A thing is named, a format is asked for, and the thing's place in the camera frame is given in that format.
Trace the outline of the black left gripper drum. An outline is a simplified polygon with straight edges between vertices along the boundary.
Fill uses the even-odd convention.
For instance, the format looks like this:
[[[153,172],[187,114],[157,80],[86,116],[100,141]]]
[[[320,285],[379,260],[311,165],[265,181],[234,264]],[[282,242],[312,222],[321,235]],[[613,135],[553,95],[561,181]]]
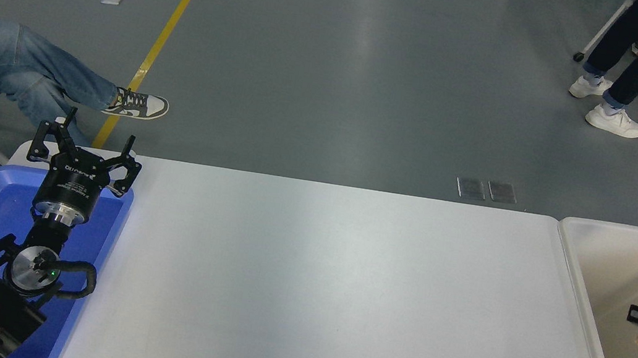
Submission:
[[[53,156],[48,175],[34,197],[34,207],[55,203],[91,215],[110,180],[110,168],[105,162],[102,157],[81,148],[74,154],[60,152]]]

